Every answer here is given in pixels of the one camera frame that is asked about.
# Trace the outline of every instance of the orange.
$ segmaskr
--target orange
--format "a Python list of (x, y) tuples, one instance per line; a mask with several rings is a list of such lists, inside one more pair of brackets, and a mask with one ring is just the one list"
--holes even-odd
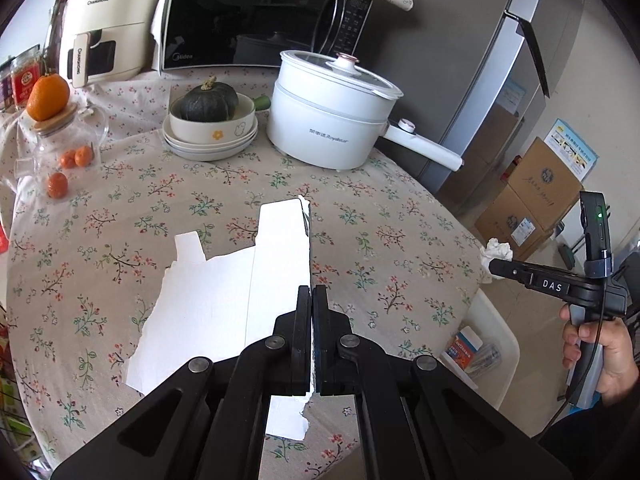
[(34, 121), (46, 121), (64, 110), (69, 101), (69, 84), (58, 74), (36, 81), (27, 101), (27, 113)]
[(49, 177), (47, 181), (47, 194), (51, 198), (62, 198), (69, 189), (68, 181), (64, 174), (57, 172)]
[(94, 149), (91, 146), (82, 146), (76, 150), (76, 164), (81, 168), (91, 164), (94, 160)]
[(65, 170), (70, 170), (76, 167), (76, 150), (68, 150), (60, 157), (60, 166)]

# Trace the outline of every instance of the white bowl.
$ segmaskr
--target white bowl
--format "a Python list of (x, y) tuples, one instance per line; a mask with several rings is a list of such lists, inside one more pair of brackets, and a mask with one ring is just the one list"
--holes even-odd
[(212, 153), (192, 153), (185, 152), (175, 146), (167, 143), (169, 149), (175, 153), (175, 155), (181, 156), (182, 158), (186, 158), (187, 160), (196, 160), (198, 162), (213, 162), (214, 160), (222, 160), (223, 158), (229, 158), (230, 156), (237, 155), (242, 150), (244, 150), (249, 144), (251, 144), (252, 140), (255, 137), (249, 138), (249, 140), (245, 141), (240, 146), (236, 146), (235, 148), (231, 148), (230, 150), (225, 150), (223, 152), (212, 152)]
[(244, 144), (249, 139), (255, 139), (257, 133), (258, 121), (255, 120), (254, 125), (249, 133), (242, 139), (234, 140), (233, 142), (227, 142), (225, 144), (191, 144), (190, 142), (182, 142), (181, 140), (177, 140), (175, 138), (175, 134), (171, 130), (171, 121), (168, 116), (165, 117), (164, 121), (162, 122), (162, 136), (164, 137), (164, 140), (168, 144), (176, 147), (178, 150), (191, 153), (214, 153), (230, 150), (232, 148), (235, 148), (236, 146)]
[(255, 119), (254, 100), (238, 94), (236, 113), (228, 121), (217, 123), (197, 123), (180, 118), (182, 97), (169, 106), (171, 128), (178, 140), (191, 144), (225, 144), (230, 140), (242, 139), (251, 130)]

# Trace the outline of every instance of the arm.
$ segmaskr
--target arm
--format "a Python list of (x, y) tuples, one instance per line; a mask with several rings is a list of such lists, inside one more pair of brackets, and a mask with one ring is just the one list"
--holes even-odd
[[(567, 321), (562, 331), (562, 364), (570, 368), (580, 358), (579, 339), (594, 342), (598, 324), (584, 324), (578, 332), (568, 321), (566, 305), (560, 317)], [(589, 478), (600, 465), (614, 458), (617, 463), (624, 461), (628, 457), (627, 449), (638, 444), (639, 373), (622, 320), (602, 324), (600, 343), (604, 346), (604, 364), (596, 389), (602, 400), (590, 410), (560, 420), (540, 440), (540, 445), (561, 460), (576, 480)]]

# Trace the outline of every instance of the table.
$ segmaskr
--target table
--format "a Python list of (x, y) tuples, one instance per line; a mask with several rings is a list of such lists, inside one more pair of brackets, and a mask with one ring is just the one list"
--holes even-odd
[[(175, 234), (196, 230), (207, 257), (251, 245), (261, 203), (299, 194), (312, 203), (315, 283), (353, 331), (386, 352), (439, 353), (458, 329), (481, 278), (479, 243), (412, 177), (374, 150), (336, 172), (282, 155), (260, 134), (214, 164), (169, 152), (157, 128), (170, 95), (209, 75), (147, 74), (76, 92), (110, 113), (102, 165), (69, 173), (53, 201), (32, 178), (12, 180), (13, 159), (34, 135), (5, 118), (0, 194), (11, 225), (10, 343), (20, 393), (43, 450), (57, 465), (128, 410), (126, 359), (175, 259)], [(271, 70), (218, 71), (250, 96), (270, 93)], [(303, 442), (267, 436), (262, 478), (314, 478), (358, 446), (353, 397), (313, 396)]]

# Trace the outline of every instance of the microwave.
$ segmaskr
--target microwave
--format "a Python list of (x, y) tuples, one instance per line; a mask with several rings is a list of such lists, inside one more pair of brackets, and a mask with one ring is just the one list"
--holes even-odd
[(353, 54), (372, 0), (167, 0), (162, 69), (280, 66), (283, 50)]

